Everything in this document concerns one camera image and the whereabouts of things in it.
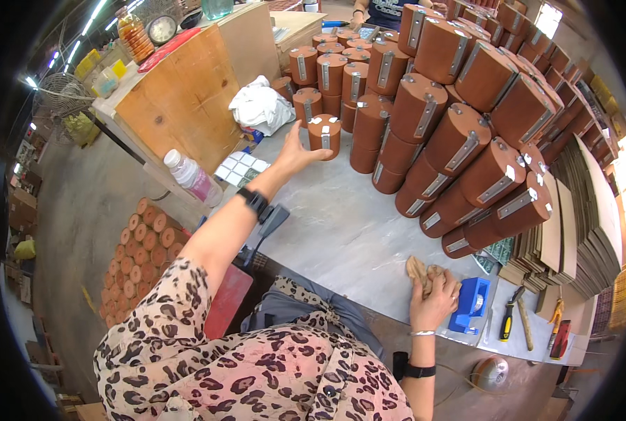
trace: plastic water bottle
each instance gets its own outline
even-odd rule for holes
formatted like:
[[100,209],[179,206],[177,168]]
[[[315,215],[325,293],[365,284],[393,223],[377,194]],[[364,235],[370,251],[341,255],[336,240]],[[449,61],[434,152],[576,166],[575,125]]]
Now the plastic water bottle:
[[209,207],[215,207],[222,201],[224,192],[213,178],[198,163],[177,149],[171,149],[163,159],[177,183]]

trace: blue t-shirt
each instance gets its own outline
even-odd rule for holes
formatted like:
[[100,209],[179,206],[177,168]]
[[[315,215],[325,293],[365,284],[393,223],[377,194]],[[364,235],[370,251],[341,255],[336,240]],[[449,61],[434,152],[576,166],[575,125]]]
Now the blue t-shirt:
[[399,30],[402,23],[402,7],[418,4],[418,0],[370,0],[368,24]]

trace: leopard print shirt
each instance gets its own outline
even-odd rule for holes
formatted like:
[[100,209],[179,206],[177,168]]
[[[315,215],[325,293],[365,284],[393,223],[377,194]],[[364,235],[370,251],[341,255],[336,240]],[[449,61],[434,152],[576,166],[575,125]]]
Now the leopard print shirt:
[[[303,294],[291,290],[292,296]],[[211,300],[204,269],[177,259],[126,320],[107,332],[93,365],[108,417],[413,420],[390,371],[351,334],[327,332],[324,311],[207,340],[203,326]]]

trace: clock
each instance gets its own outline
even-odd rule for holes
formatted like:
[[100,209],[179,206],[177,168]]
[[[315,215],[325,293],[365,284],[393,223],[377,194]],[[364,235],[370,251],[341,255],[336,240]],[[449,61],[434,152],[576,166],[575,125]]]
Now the clock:
[[169,15],[161,15],[147,25],[147,36],[156,46],[166,44],[176,33],[177,22]]

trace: screwdriver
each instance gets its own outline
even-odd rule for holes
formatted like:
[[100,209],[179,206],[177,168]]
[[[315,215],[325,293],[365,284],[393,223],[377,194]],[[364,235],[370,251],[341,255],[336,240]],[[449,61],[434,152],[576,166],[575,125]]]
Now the screwdriver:
[[520,286],[519,289],[516,290],[516,292],[514,292],[514,295],[511,297],[511,300],[505,306],[505,315],[502,318],[502,324],[500,325],[500,341],[501,342],[506,342],[510,340],[511,324],[513,323],[512,312],[514,309],[514,303],[516,302],[516,300],[521,298],[521,295],[523,295],[525,290],[526,290],[525,286]]

